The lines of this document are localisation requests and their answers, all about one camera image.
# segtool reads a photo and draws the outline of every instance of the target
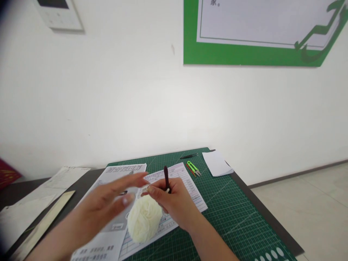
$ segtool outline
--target baseboard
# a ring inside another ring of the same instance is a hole
[[[347,163],[347,162],[348,162],[348,159],[343,160],[343,161],[338,161],[338,162],[331,163],[331,164],[328,164],[328,165],[324,165],[324,166],[321,166],[321,167],[316,167],[316,168],[313,168],[313,169],[297,172],[297,173],[286,175],[286,176],[282,176],[282,177],[279,177],[279,178],[270,179],[270,180],[267,180],[267,181],[262,181],[260,183],[256,183],[256,184],[250,185],[248,187],[250,189],[253,189],[253,188],[256,188],[256,187],[261,187],[261,186],[264,186],[264,185],[267,185],[267,184],[271,184],[271,183],[275,183],[275,182],[282,181],[282,180],[285,180],[285,179],[289,179],[289,178],[293,178],[293,177],[296,177],[296,176],[304,175],[304,174],[311,173],[311,172],[314,172],[314,171],[327,169],[329,167],[337,166],[337,165],[340,165],[340,164],[343,164],[343,163]]]

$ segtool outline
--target floor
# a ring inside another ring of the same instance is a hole
[[[298,261],[348,260],[348,163],[252,191],[304,249]]]

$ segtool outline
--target yarn ball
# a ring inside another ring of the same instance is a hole
[[[162,217],[162,208],[146,195],[134,202],[128,215],[128,232],[135,243],[149,241],[157,232]]]

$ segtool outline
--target wooden ruler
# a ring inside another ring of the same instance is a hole
[[[43,236],[43,234],[46,232],[46,230],[58,216],[59,212],[63,209],[65,204],[69,201],[74,192],[75,191],[66,192],[58,199],[58,201],[43,217],[40,223],[37,224],[37,226],[30,233],[30,235],[13,253],[10,260],[23,261],[26,258],[26,256],[30,253],[30,251],[34,248],[39,239]]]

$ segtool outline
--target cutting mat grid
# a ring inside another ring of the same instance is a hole
[[[165,165],[185,164],[190,160],[202,174],[195,178],[188,170],[208,206],[203,215],[239,260],[296,260],[234,180],[229,175],[211,175],[202,156],[202,152],[209,151],[208,148],[187,150],[115,162],[108,166],[146,163],[146,171],[153,173],[162,170]],[[179,159],[194,153],[198,156]],[[199,256],[188,233],[176,228],[127,260],[199,260]]]

